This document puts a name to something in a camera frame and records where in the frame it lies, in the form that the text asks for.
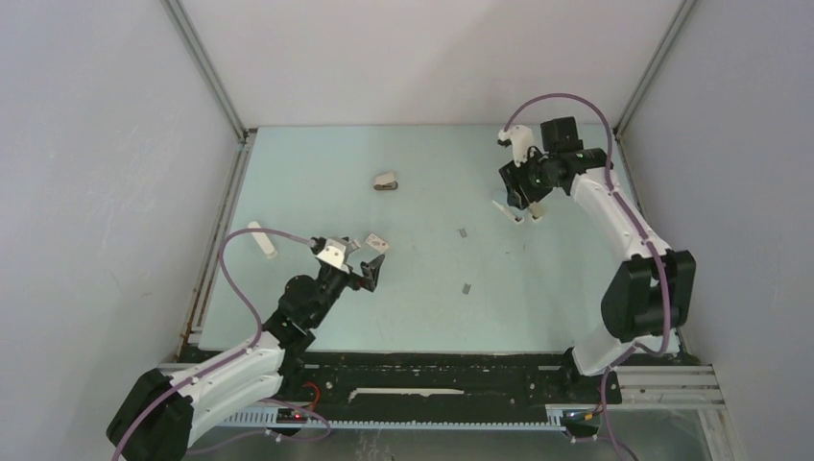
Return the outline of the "light blue stapler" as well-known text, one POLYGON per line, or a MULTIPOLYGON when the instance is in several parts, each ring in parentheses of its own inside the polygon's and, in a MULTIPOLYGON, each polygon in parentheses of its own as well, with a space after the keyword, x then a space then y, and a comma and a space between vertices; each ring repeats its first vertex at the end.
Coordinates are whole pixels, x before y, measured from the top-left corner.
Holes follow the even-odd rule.
POLYGON ((520 225, 520 224, 524 223, 525 217, 523 215, 518 214, 516 212, 516 210, 514 208, 512 208, 511 206, 505 205, 505 204, 497 202, 495 200, 492 200, 491 202, 513 224, 520 225))

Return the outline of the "white staple box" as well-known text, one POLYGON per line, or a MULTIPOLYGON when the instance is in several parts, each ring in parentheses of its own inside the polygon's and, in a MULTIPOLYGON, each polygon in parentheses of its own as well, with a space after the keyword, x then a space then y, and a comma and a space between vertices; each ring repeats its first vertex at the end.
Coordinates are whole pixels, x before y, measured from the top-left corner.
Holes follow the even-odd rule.
POLYGON ((389 243, 375 233, 370 233, 367 236, 365 243, 382 255, 385 254, 390 248, 389 243))

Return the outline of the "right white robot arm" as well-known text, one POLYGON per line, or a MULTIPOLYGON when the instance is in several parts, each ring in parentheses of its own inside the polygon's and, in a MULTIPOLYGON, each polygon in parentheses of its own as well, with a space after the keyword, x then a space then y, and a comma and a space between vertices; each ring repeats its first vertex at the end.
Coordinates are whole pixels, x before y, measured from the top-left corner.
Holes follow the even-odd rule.
POLYGON ((572 117, 531 128, 513 125, 497 135, 512 151, 499 175, 506 205, 531 215, 550 193, 573 200, 604 235, 618 266, 600 302, 601 324, 570 351, 558 386, 568 400, 582 401, 597 387, 596 376, 633 352, 668 352, 675 328, 685 324, 696 261, 659 237, 624 193, 608 152, 585 147, 572 117))

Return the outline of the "beige brown mini stapler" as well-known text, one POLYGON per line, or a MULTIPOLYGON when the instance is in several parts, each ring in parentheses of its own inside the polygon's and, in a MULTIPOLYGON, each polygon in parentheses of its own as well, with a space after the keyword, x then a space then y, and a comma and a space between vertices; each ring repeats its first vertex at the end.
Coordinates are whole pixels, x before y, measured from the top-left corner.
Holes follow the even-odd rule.
POLYGON ((376 191, 395 191, 398 189, 398 181, 394 172, 387 172, 377 175, 372 182, 372 187, 376 191))

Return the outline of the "grey white stapler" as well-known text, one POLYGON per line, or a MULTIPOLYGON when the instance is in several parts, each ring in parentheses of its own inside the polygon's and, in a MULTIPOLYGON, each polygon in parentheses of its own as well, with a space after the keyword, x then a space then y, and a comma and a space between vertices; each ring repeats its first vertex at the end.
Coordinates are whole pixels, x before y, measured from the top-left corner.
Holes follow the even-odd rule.
POLYGON ((541 202, 534 202, 528 206, 529 216, 534 223, 538 223, 545 214, 545 208, 541 202))

